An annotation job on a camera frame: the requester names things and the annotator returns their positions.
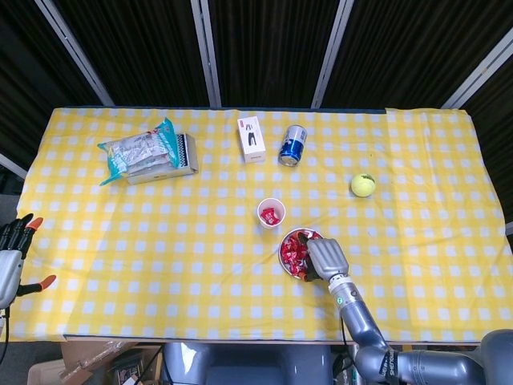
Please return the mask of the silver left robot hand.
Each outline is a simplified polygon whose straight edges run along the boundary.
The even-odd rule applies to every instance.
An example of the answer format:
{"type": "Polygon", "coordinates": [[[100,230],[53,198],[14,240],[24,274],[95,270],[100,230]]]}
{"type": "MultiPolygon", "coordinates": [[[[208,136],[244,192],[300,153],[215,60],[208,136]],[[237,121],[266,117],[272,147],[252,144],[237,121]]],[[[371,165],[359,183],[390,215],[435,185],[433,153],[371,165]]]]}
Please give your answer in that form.
{"type": "Polygon", "coordinates": [[[1,310],[8,310],[17,297],[39,293],[56,280],[54,274],[40,282],[23,285],[23,266],[42,217],[29,213],[1,227],[1,310]]]}

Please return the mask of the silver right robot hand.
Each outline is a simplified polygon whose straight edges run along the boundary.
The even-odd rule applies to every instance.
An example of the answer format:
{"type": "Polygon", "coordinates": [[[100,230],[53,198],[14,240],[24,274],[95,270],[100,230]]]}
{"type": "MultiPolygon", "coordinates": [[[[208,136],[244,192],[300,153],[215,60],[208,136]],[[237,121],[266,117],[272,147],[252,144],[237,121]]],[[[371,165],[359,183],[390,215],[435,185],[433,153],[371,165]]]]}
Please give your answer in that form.
{"type": "Polygon", "coordinates": [[[298,237],[300,244],[307,247],[308,254],[305,261],[306,271],[299,273],[301,280],[329,282],[334,277],[349,275],[349,263],[335,239],[307,238],[303,233],[299,233],[298,237]]]}

